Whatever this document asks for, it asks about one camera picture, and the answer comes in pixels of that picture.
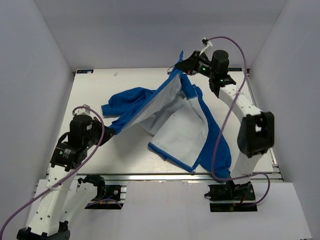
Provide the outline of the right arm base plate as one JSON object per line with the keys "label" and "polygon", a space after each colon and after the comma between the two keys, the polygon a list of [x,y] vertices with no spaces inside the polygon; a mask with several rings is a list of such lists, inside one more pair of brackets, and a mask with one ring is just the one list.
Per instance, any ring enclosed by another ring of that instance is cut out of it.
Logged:
{"label": "right arm base plate", "polygon": [[253,185],[232,191],[229,182],[211,184],[204,197],[209,200],[211,213],[257,212],[256,196]]}

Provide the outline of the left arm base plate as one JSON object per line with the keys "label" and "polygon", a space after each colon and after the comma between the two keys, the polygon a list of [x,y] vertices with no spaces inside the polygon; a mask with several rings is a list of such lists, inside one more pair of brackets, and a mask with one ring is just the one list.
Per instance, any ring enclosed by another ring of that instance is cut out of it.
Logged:
{"label": "left arm base plate", "polygon": [[89,210],[121,210],[125,201],[124,186],[106,183],[100,175],[88,175],[82,183],[91,183],[96,187],[96,196],[86,205]]}

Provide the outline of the blue zip jacket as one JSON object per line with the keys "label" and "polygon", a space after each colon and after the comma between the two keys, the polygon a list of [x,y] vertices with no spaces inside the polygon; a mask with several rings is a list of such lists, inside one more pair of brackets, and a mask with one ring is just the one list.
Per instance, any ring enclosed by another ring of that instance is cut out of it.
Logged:
{"label": "blue zip jacket", "polygon": [[198,166],[218,178],[229,176],[230,147],[203,98],[185,73],[173,68],[156,90],[135,87],[114,94],[101,106],[104,117],[115,117],[116,134],[140,125],[152,135],[148,147],[164,160],[194,173]]}

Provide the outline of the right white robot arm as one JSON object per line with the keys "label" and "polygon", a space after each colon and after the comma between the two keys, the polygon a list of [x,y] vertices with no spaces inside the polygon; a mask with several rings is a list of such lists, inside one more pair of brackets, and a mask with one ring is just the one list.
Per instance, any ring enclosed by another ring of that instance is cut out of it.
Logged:
{"label": "right white robot arm", "polygon": [[208,78],[209,88],[224,102],[240,122],[237,135],[239,155],[225,188],[226,195],[236,200],[249,185],[254,169],[275,142],[275,118],[268,111],[254,106],[242,93],[240,87],[229,75],[229,55],[224,50],[216,50],[212,58],[205,53],[194,51],[192,55],[175,64],[175,68],[193,76],[201,74]]}

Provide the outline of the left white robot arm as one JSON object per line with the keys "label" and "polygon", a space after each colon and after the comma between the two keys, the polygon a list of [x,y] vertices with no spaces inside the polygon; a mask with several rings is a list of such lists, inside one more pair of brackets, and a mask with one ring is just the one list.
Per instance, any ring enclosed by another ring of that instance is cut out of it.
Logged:
{"label": "left white robot arm", "polygon": [[21,228],[18,240],[68,240],[71,225],[86,205],[105,196],[105,180],[98,174],[89,174],[78,182],[80,189],[66,202],[71,184],[80,167],[92,157],[90,149],[110,140],[116,131],[96,117],[78,114],[69,124],[69,130],[57,141],[49,163],[47,193],[41,196],[35,216],[27,227]]}

